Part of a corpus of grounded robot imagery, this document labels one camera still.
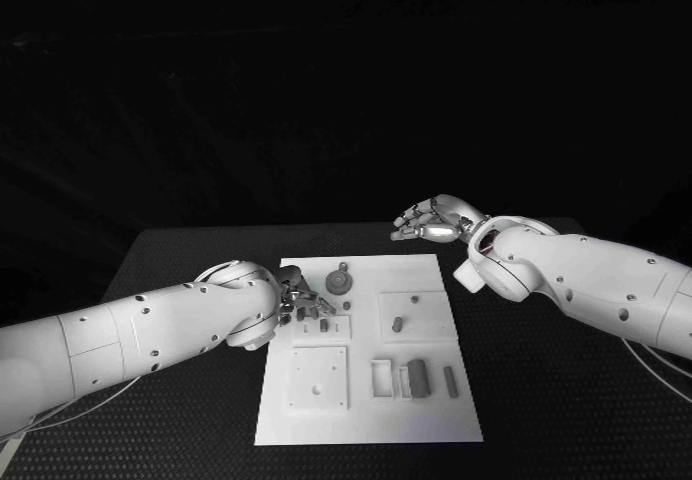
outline table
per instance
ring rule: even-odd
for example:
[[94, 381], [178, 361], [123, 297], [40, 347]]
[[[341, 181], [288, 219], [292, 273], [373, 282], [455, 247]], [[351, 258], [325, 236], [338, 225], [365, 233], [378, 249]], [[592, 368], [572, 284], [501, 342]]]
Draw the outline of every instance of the table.
[[[585, 233], [570, 218], [541, 220], [563, 233]], [[223, 346], [143, 377], [76, 422], [29, 434], [5, 478], [692, 475], [692, 405], [658, 383], [622, 341], [566, 317], [540, 294], [520, 304], [488, 288], [472, 295], [452, 276], [465, 244], [393, 242], [391, 230], [390, 223], [148, 230], [104, 301], [191, 281], [237, 258], [273, 269], [283, 257], [437, 254], [485, 443], [256, 447], [267, 349]], [[690, 391], [680, 376], [667, 378]], [[123, 385], [57, 418], [96, 405]]]

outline black background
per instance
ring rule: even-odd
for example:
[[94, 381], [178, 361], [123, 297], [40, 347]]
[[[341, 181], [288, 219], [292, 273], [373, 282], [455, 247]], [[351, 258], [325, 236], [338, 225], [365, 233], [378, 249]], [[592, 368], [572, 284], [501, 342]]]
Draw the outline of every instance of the black background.
[[2, 10], [4, 322], [97, 303], [148, 228], [390, 221], [439, 193], [692, 263], [665, 2]]

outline small part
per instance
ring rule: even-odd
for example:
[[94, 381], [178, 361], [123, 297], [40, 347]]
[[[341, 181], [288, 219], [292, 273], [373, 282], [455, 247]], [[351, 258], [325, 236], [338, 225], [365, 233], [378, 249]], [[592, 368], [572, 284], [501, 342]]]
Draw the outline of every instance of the small part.
[[412, 400], [412, 380], [409, 378], [409, 367], [400, 367], [400, 388], [401, 399]]
[[394, 319], [394, 325], [393, 325], [393, 330], [396, 331], [396, 333], [401, 332], [401, 327], [403, 326], [404, 326], [404, 319], [401, 317], [397, 317]]
[[347, 271], [350, 269], [347, 263], [339, 264], [339, 270], [335, 270], [326, 278], [325, 285], [329, 293], [334, 295], [344, 295], [354, 286], [354, 278]]
[[393, 361], [373, 360], [373, 399], [394, 400]]
[[448, 380], [448, 390], [450, 392], [450, 397], [459, 397], [458, 382], [455, 381], [455, 372], [452, 367], [445, 367], [445, 379]]
[[426, 362], [420, 358], [409, 362], [409, 381], [412, 385], [412, 397], [430, 397], [429, 371], [426, 369]]

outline black table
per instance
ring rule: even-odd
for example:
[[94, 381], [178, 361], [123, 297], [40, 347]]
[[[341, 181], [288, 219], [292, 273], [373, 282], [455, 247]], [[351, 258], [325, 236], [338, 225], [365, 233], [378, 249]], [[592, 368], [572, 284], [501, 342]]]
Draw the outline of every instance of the black table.
[[[543, 220], [583, 233], [572, 219]], [[256, 447], [267, 348], [223, 346], [142, 378], [83, 419], [29, 434], [6, 479], [692, 477], [692, 405], [622, 341], [543, 295], [520, 304], [488, 287], [472, 295], [452, 276], [465, 244], [393, 242], [390, 231], [388, 223], [149, 230], [104, 301], [191, 281], [237, 258], [275, 269], [283, 257], [437, 254], [484, 444]]]

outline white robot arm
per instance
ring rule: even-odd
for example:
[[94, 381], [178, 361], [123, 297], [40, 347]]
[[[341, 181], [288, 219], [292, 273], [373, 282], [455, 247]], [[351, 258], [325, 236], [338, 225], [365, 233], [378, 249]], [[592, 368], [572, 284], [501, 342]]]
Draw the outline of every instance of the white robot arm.
[[629, 245], [561, 235], [524, 217], [491, 217], [439, 195], [394, 222], [393, 240], [462, 239], [469, 259], [455, 278], [521, 302], [547, 295], [566, 315], [628, 340], [692, 359], [691, 268]]
[[275, 337], [293, 308], [335, 314], [296, 266], [276, 277], [251, 262], [195, 282], [0, 329], [0, 437], [34, 416], [214, 349]]

